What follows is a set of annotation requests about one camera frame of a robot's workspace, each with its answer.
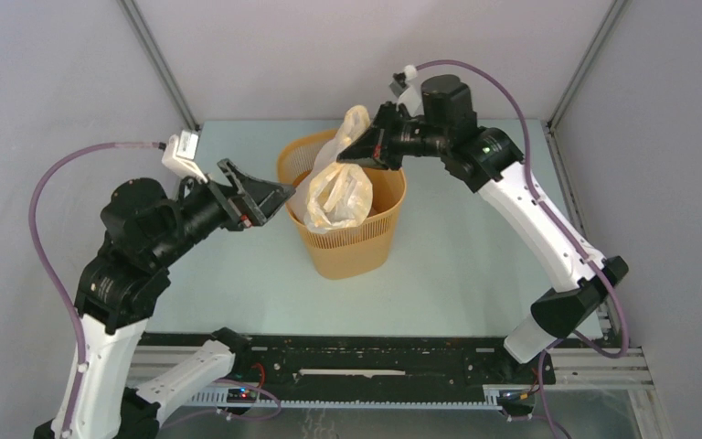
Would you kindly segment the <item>translucent yellowish trash bag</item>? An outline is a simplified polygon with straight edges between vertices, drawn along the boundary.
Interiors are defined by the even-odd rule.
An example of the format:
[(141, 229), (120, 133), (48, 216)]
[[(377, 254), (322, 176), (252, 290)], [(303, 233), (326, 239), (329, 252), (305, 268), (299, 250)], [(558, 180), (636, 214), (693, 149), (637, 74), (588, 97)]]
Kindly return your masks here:
[(334, 137), (320, 148), (308, 176), (297, 185), (288, 207), (310, 232), (352, 229), (367, 219), (373, 184), (361, 166), (340, 163), (337, 158), (370, 124), (365, 106), (351, 107)]

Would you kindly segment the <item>orange plastic trash bin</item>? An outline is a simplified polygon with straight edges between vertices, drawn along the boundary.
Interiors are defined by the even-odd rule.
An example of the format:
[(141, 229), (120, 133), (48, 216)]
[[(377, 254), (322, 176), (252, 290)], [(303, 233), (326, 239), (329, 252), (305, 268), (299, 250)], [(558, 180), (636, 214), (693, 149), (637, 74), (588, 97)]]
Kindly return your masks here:
[[(293, 186), (301, 183), (312, 170), (322, 146), (334, 136), (335, 130), (331, 129), (289, 143), (277, 160), (278, 180)], [(407, 192), (406, 176), (402, 169), (367, 169), (365, 173), (373, 184), (372, 211), (358, 228), (312, 233), (287, 209), (315, 270), (327, 279), (370, 272), (388, 258)]]

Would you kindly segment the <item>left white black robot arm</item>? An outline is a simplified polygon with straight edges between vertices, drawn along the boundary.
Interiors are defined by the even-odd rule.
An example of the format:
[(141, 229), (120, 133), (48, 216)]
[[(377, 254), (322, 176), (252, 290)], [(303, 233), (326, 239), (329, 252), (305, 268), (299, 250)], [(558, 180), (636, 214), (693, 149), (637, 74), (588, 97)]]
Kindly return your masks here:
[(188, 359), (129, 387), (135, 350), (168, 288), (169, 269), (215, 230), (265, 225), (294, 188), (218, 163), (225, 183), (182, 181), (169, 198), (159, 182), (118, 186), (101, 212), (102, 246), (83, 269), (71, 309), (82, 337), (58, 414), (37, 438), (153, 438), (166, 419), (215, 380), (243, 380), (252, 369), (250, 342), (229, 328), (213, 332)]

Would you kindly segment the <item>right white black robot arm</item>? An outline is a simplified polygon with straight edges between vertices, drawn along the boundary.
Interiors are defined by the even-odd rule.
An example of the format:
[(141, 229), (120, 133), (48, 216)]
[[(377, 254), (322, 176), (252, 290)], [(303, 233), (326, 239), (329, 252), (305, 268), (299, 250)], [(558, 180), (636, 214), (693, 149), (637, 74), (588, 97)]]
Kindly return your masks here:
[(573, 334), (627, 273), (620, 256), (605, 258), (587, 243), (533, 178), (526, 155), (498, 128), (482, 127), (470, 87), (459, 77), (425, 80), (420, 97), (403, 73), (394, 83), (397, 102), (383, 103), (370, 127), (337, 157), (338, 162), (398, 170), (406, 156), (438, 157), (445, 170), (494, 207), (535, 254), (550, 289), (505, 338), (495, 357), (498, 376), (522, 380), (532, 359)]

